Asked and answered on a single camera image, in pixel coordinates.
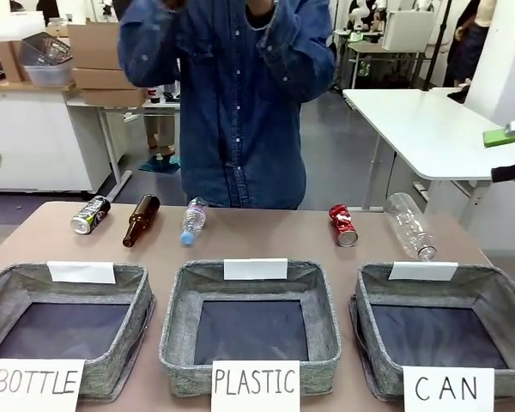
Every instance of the paper label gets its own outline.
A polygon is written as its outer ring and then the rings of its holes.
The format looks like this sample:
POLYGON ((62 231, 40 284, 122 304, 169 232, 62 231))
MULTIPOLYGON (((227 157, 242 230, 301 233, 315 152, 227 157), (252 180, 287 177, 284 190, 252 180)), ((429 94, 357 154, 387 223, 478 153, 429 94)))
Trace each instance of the paper label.
POLYGON ((211 412, 300 411, 297 360, 219 360, 212 366, 211 412))
POLYGON ((112 262, 48 262, 48 269, 54 282, 116 283, 112 262))
POLYGON ((74 412, 84 360, 0 360, 0 412, 74 412))
POLYGON ((494 369, 403 367, 405 412, 494 411, 494 369))
POLYGON ((288 259, 225 259, 223 278, 226 281, 286 279, 288 259))
POLYGON ((456 273, 453 262, 393 262, 390 281, 437 281, 447 282, 456 273))

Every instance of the black mesh basket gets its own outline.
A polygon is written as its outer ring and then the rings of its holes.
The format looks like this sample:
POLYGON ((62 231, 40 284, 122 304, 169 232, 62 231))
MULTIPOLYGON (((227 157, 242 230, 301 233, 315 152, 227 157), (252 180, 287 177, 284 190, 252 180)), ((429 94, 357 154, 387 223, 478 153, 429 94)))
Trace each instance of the black mesh basket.
POLYGON ((21 64, 23 66, 56 66, 72 58, 70 46, 48 33, 37 33, 23 39, 21 64))

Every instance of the clear plastic bottle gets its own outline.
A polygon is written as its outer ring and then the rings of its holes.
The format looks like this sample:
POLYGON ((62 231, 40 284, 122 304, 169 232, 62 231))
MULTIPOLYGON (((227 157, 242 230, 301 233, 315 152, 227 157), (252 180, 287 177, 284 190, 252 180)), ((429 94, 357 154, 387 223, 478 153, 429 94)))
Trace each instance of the clear plastic bottle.
POLYGON ((187 206, 181 232, 181 243, 185 246, 192 246, 195 239, 203 230, 206 222, 206 207, 208 203, 200 197, 195 197, 187 206))
POLYGON ((384 212, 404 250, 422 262, 433 260, 437 254, 433 233, 412 197, 395 193, 385 202, 384 212))

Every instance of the blue denim jacket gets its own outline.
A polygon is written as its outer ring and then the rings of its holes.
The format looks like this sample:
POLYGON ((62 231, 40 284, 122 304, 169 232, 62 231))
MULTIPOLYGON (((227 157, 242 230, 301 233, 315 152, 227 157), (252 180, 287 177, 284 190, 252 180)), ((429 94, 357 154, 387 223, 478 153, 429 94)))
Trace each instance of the blue denim jacket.
POLYGON ((301 103, 323 93, 334 73, 329 1, 280 0, 261 28, 250 25, 245 3, 187 0, 176 12, 162 0, 133 0, 120 26, 120 64, 138 87, 181 81, 189 197, 291 209, 306 191, 301 103))

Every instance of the blue bottle cap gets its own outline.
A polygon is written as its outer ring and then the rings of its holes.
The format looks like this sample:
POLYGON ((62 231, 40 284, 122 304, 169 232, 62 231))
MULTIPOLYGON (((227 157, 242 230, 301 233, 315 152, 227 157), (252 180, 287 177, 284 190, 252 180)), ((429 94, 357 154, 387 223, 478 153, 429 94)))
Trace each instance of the blue bottle cap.
POLYGON ((185 246, 192 246, 195 243, 195 235, 191 232, 183 232, 181 234, 181 243, 185 246))

